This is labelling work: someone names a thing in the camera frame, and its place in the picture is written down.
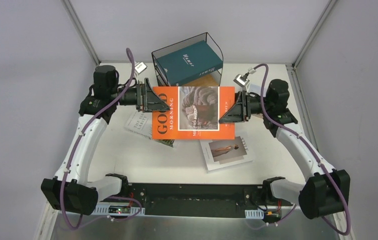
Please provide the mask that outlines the orange Good Morning book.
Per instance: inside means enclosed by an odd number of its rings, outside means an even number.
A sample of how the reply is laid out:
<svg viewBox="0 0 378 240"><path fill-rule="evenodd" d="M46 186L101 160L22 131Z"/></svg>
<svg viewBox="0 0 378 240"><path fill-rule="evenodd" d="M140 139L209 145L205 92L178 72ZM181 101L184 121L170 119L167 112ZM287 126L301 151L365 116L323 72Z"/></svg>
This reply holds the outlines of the orange Good Morning book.
<svg viewBox="0 0 378 240"><path fill-rule="evenodd" d="M155 86L168 106L152 113L155 140L232 140L233 123L219 120L235 104L233 86Z"/></svg>

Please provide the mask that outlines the teal Humor book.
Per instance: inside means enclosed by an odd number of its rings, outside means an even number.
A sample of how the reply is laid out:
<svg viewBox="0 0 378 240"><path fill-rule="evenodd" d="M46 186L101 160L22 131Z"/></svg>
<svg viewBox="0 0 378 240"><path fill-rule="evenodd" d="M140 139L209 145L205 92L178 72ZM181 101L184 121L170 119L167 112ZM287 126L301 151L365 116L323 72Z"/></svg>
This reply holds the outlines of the teal Humor book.
<svg viewBox="0 0 378 240"><path fill-rule="evenodd" d="M168 86L182 86L220 70L222 59L204 40L156 57L155 63Z"/></svg>

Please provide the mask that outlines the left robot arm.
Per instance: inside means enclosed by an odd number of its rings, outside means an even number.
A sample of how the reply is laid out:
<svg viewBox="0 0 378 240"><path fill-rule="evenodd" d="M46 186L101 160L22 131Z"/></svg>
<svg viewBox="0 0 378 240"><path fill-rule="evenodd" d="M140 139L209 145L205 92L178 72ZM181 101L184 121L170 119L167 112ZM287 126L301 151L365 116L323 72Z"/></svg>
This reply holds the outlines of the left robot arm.
<svg viewBox="0 0 378 240"><path fill-rule="evenodd" d="M130 189L126 176L109 173L89 182L90 164L99 140L118 106L135 106L144 113L168 111L170 107L154 93L148 78L138 81L146 69L142 62L132 68L130 79L121 84L119 73L112 65L100 65L93 73L93 84L80 103L79 118L72 144L52 178L45 178L41 191L56 210L91 215L96 205L109 198L124 202Z"/></svg>

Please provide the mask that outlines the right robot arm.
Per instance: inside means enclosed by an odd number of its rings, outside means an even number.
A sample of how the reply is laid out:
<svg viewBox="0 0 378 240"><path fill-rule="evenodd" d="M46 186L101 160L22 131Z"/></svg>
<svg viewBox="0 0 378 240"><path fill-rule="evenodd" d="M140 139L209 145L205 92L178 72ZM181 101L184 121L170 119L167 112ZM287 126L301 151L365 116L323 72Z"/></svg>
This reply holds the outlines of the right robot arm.
<svg viewBox="0 0 378 240"><path fill-rule="evenodd" d="M304 184L280 176L266 179L261 200L267 205L279 200L298 205L308 219L340 212L349 219L350 175L327 162L302 133L298 120L288 108L288 83L273 79L265 95L241 90L230 96L235 103L219 123L247 122L251 115L261 114L264 126L287 149L305 179Z"/></svg>

